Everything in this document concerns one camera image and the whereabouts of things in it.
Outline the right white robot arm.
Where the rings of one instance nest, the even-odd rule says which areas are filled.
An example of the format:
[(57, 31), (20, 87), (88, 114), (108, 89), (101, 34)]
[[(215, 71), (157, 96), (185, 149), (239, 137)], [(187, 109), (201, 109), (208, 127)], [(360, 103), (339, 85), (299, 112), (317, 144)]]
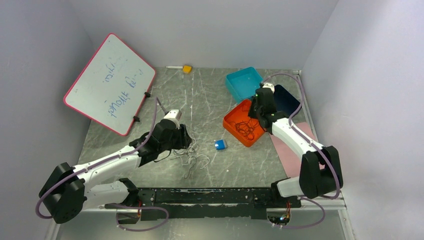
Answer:
[(343, 176), (337, 149), (305, 135), (285, 112), (278, 111), (270, 88), (256, 89), (248, 115), (258, 120), (263, 130), (283, 141), (300, 159), (297, 177), (275, 183), (276, 190), (269, 197), (275, 207), (282, 207), (293, 196), (329, 198), (331, 192), (335, 192), (334, 198), (339, 196)]

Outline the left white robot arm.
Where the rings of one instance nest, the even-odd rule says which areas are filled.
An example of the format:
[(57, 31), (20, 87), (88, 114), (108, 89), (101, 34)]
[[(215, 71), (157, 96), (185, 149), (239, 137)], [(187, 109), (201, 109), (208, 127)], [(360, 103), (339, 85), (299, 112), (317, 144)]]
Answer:
[(193, 142), (185, 124), (162, 119), (151, 131), (122, 149), (100, 159), (70, 166), (57, 165), (41, 188), (36, 214), (63, 224), (82, 210), (104, 204), (134, 207), (139, 200), (137, 187), (127, 178), (102, 182), (122, 172), (142, 167), (173, 150), (185, 150)]

